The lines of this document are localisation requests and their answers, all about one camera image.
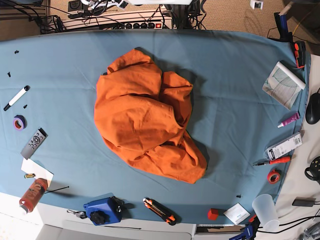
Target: computer mouse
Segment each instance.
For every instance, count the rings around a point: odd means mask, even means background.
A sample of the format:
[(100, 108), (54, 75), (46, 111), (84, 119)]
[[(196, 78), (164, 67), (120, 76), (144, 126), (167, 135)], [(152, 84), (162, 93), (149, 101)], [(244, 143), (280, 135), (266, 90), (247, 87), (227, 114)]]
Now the computer mouse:
[(320, 120), (320, 93), (311, 95), (305, 111), (305, 120), (308, 124), (316, 124)]

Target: notebook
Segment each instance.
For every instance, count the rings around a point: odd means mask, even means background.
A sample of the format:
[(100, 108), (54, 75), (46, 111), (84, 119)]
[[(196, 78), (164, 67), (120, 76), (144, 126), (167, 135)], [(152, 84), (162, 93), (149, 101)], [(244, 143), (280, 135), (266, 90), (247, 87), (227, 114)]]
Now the notebook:
[(303, 81), (278, 61), (263, 84), (262, 90), (291, 110), (299, 92), (305, 87)]

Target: purple tape roll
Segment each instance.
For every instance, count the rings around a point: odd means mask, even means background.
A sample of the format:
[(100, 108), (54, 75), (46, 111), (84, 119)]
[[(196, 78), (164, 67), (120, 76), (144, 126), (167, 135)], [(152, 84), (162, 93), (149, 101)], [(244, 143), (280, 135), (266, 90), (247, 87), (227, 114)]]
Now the purple tape roll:
[(27, 127), (27, 121), (24, 116), (17, 115), (13, 119), (13, 126), (18, 131), (22, 131)]

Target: remote control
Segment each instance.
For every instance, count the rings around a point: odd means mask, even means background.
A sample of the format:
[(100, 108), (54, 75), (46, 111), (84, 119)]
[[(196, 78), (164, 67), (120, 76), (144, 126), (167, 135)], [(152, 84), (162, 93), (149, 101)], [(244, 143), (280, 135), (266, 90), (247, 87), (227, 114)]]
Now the remote control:
[(24, 149), (22, 149), (21, 155), (27, 160), (31, 158), (39, 146), (44, 142), (46, 137), (46, 132), (42, 128), (38, 129), (29, 142), (25, 145)]

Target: paper note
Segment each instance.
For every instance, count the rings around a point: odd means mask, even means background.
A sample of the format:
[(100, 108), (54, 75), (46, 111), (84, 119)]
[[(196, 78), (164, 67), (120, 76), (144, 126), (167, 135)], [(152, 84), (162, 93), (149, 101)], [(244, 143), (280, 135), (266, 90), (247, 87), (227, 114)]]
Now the paper note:
[(25, 158), (23, 159), (21, 170), (26, 174), (35, 174), (35, 179), (45, 179), (48, 183), (48, 187), (50, 187), (52, 178), (54, 177), (53, 173), (35, 163), (30, 158), (28, 160)]
[(238, 225), (250, 216), (250, 213), (245, 210), (244, 207), (240, 205), (240, 203), (237, 203), (233, 207), (229, 208), (223, 214), (235, 225)]

